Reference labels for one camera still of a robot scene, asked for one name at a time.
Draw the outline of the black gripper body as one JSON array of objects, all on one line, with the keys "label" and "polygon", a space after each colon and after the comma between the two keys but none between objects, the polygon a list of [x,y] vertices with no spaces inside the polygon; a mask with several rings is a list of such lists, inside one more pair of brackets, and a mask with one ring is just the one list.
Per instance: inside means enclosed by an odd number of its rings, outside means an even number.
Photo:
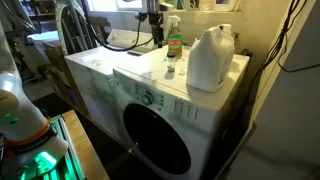
[{"label": "black gripper body", "polygon": [[163,39],[163,14],[162,13],[149,13],[149,24],[152,29],[152,35],[158,40]]}]

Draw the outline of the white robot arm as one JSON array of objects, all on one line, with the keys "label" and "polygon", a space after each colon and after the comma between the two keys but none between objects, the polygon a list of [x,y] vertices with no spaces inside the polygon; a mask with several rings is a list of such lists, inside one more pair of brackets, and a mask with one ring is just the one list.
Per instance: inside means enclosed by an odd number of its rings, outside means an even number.
[{"label": "white robot arm", "polygon": [[1,180],[110,180],[77,114],[46,117],[28,99],[1,36]]}]

